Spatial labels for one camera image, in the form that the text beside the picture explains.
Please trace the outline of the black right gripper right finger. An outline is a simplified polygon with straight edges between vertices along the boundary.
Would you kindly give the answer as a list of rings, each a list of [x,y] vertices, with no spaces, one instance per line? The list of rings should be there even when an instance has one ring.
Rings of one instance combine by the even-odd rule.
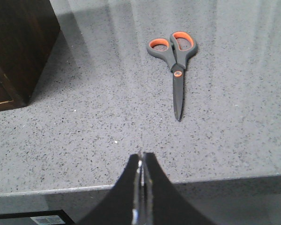
[[[175,189],[154,153],[143,155],[145,217],[148,225],[214,225]]]

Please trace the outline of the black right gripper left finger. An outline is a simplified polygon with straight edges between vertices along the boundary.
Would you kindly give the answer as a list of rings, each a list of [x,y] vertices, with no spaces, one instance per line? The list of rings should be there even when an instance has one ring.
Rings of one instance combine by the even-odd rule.
[[[78,224],[137,225],[141,207],[141,175],[141,154],[132,154],[114,187]]]

